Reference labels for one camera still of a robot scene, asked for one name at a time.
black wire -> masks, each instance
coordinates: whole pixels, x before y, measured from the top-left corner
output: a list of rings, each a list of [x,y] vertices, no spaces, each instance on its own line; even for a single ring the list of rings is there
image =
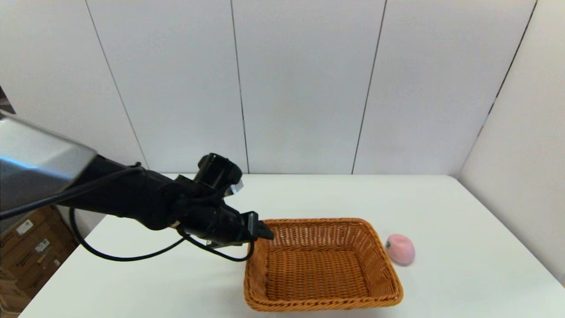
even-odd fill
[[[176,247],[177,245],[179,245],[180,243],[184,242],[184,238],[178,240],[177,242],[175,242],[175,244],[166,247],[160,251],[157,251],[155,253],[151,253],[151,254],[147,254],[147,255],[142,255],[142,256],[135,256],[135,257],[117,257],[117,256],[111,256],[108,254],[104,254],[102,252],[99,252],[97,250],[94,249],[94,247],[90,246],[85,239],[82,237],[82,235],[79,232],[79,228],[76,226],[76,220],[75,220],[75,208],[69,208],[69,220],[71,222],[71,228],[73,230],[73,232],[76,235],[76,238],[79,240],[79,242],[82,244],[82,246],[84,246],[84,248],[86,248],[87,251],[91,252],[92,254],[101,257],[103,259],[106,260],[111,260],[111,261],[139,261],[139,260],[145,260],[145,259],[149,259],[151,257],[163,254],[171,249],[173,249],[174,247]]]
[[[132,174],[132,173],[139,173],[141,171],[145,170],[143,167],[140,166],[135,166],[135,167],[130,167],[128,169],[125,170],[121,170],[121,171],[117,171],[114,173],[111,173],[109,175],[105,175],[104,177],[98,178],[96,180],[87,182],[87,183],[83,183],[79,186],[76,187],[72,187],[69,189],[66,189],[63,192],[60,192],[58,194],[46,197],[44,199],[41,200],[37,200],[28,204],[24,204],[21,205],[19,207],[13,208],[13,209],[9,209],[7,211],[4,212],[0,212],[0,220],[3,220],[5,218],[9,218],[12,216],[16,216],[18,214],[22,214],[25,212],[29,212],[31,210],[35,210],[38,209],[40,207],[44,207],[48,204],[54,204],[63,200],[67,200],[70,199],[72,197],[75,197],[77,195],[81,195],[84,194],[88,191],[91,191],[93,189],[96,189],[98,187],[101,187],[103,185],[105,185],[106,183],[110,182],[110,181],[114,181],[118,178],[121,178],[125,175],[128,174]]]
[[[196,245],[197,247],[199,247],[199,248],[201,248],[201,249],[203,249],[203,250],[205,250],[205,251],[207,251],[207,252],[210,252],[210,253],[212,253],[212,254],[216,254],[216,255],[221,256],[221,257],[223,257],[223,258],[225,258],[225,259],[227,259],[227,260],[230,260],[230,261],[246,261],[246,260],[250,259],[250,258],[253,256],[253,251],[255,250],[255,242],[250,241],[250,242],[249,242],[249,252],[247,252],[247,255],[246,255],[245,257],[242,257],[242,258],[238,259],[238,258],[236,258],[236,257],[231,257],[231,256],[226,255],[226,254],[224,254],[224,253],[218,252],[217,250],[215,250],[215,249],[213,249],[213,248],[207,247],[206,245],[204,245],[204,244],[200,243],[199,241],[193,239],[193,238],[190,236],[190,234],[186,233],[186,232],[185,232],[182,228],[180,228],[180,227],[177,228],[177,231],[178,231],[179,234],[180,234],[184,239],[186,239],[188,242],[190,242],[190,243]]]

black robot arm segment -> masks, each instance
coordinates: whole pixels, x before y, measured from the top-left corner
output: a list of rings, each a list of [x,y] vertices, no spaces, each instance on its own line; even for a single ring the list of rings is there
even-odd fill
[[[209,251],[273,239],[257,213],[240,214],[224,201],[242,186],[237,165],[210,153],[198,168],[194,180],[171,180],[0,111],[0,220],[56,203],[132,218],[152,230],[175,227],[193,243],[191,235],[208,240],[199,247]]]
[[[256,212],[241,214],[224,201],[241,185],[237,165],[211,153],[202,157],[198,167],[194,180],[182,175],[171,180],[144,170],[58,204],[133,218],[152,230],[175,226],[183,234],[208,240],[211,248],[241,245],[259,237],[273,239]],[[128,167],[97,156],[73,187],[125,169]]]

orange wicker basket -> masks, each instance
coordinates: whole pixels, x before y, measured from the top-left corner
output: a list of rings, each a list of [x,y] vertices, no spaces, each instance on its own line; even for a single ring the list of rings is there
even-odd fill
[[[245,300],[257,311],[398,304],[402,286],[379,240],[360,218],[266,220],[274,240],[255,242]]]

pink toy fruit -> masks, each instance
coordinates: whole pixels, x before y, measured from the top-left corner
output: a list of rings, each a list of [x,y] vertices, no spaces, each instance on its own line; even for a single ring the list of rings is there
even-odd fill
[[[409,265],[416,256],[412,241],[402,234],[389,236],[385,247],[390,259],[401,265]]]

